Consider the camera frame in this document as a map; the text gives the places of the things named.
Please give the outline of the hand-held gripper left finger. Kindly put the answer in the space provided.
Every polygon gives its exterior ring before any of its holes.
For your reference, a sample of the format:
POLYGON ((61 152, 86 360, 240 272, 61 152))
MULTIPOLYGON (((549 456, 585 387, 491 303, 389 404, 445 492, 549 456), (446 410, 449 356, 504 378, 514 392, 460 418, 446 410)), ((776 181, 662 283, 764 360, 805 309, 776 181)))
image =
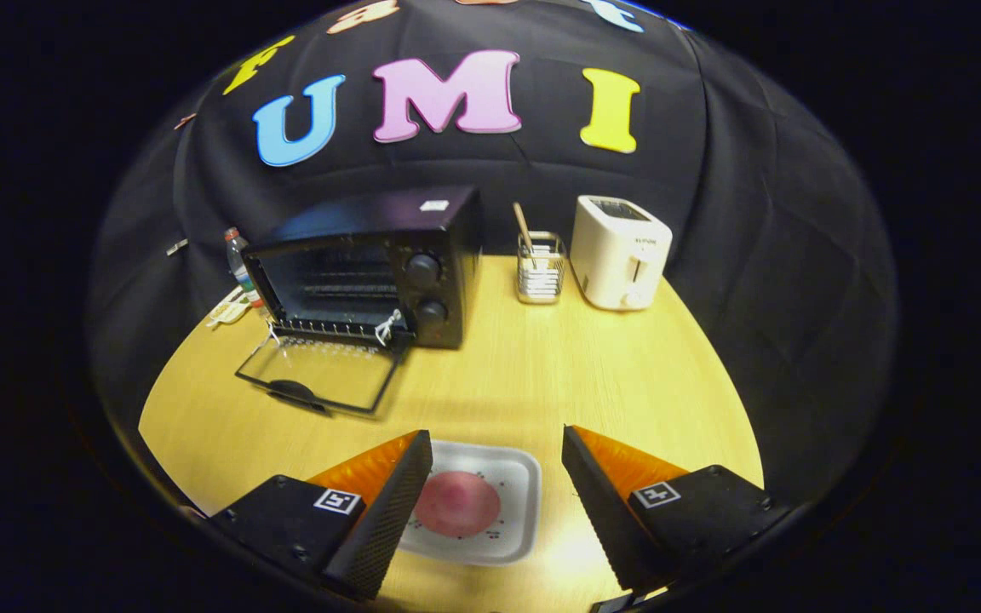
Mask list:
POLYGON ((373 600, 432 463, 431 434, 415 430, 314 478, 266 478, 209 526, 293 581, 373 600))

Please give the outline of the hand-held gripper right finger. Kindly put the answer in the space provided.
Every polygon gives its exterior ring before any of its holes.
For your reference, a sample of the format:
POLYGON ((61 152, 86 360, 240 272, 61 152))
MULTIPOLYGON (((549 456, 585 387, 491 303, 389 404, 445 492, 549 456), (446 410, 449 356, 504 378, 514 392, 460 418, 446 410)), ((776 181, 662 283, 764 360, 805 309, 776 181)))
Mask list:
POLYGON ((791 512, 729 468, 689 471, 589 428, 564 428, 561 461, 612 573, 632 593, 719 577, 791 512))

